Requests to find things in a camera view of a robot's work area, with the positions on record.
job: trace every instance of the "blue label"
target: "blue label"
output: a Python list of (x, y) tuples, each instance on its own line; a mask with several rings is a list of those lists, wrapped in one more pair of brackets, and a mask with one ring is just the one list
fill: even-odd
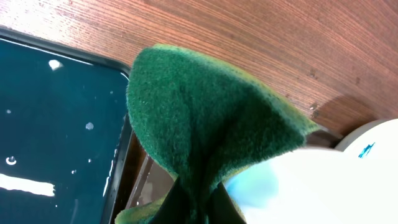
[(359, 158), (364, 158), (364, 157), (366, 157), (366, 156), (369, 154), (369, 152), (371, 151), (371, 149), (372, 149), (374, 143), (373, 143), (372, 145), (366, 146), (366, 148), (364, 148), (364, 149), (362, 150), (362, 152), (360, 153), (360, 155), (359, 155), (358, 157), (359, 157)]

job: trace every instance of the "white object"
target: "white object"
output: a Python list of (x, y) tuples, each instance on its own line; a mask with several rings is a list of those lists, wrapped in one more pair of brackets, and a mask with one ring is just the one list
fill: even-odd
[(49, 61), (49, 66), (53, 71), (63, 67), (62, 63), (55, 59)]
[(91, 122), (87, 123), (87, 124), (86, 124), (86, 129), (87, 129), (87, 130), (92, 130), (92, 129), (94, 129), (94, 124), (91, 123)]
[(10, 177), (0, 174), (0, 188), (6, 190), (23, 190), (32, 194), (54, 197), (54, 185), (45, 182), (37, 182), (33, 180)]
[(252, 223), (398, 223), (398, 164), (322, 148), (256, 164), (225, 187)]
[(11, 156), (11, 157), (7, 157), (7, 158), (6, 158), (6, 163), (7, 163), (8, 165), (13, 166), (13, 165), (17, 164), (17, 161), (16, 161), (16, 159), (14, 158), (14, 156)]
[(345, 137), (335, 149), (362, 159), (392, 159), (398, 156), (398, 119), (365, 124)]

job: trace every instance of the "wood grain surface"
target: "wood grain surface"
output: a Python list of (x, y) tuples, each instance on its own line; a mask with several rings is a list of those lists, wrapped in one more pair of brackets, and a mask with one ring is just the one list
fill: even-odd
[(395, 0), (1, 0), (0, 26), (127, 64), (158, 42), (188, 47), (341, 134), (398, 116)]

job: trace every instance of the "dark green fabric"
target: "dark green fabric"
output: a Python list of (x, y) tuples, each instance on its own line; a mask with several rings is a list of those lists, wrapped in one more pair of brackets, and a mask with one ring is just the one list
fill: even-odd
[[(180, 177), (190, 196), (192, 223), (217, 183), (303, 146), (305, 135), (317, 129), (245, 71), (168, 45), (144, 49), (134, 61), (127, 107), (147, 153)], [(122, 212), (116, 223), (153, 215), (138, 213)]]

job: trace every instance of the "green sponge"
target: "green sponge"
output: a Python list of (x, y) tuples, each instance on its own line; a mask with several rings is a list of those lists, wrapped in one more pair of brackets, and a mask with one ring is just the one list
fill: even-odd
[[(305, 144), (318, 126), (250, 74), (169, 45), (144, 49), (127, 89), (131, 125), (147, 153), (180, 177), (191, 223), (216, 185), (255, 163)], [(123, 211), (145, 223), (161, 202)]]

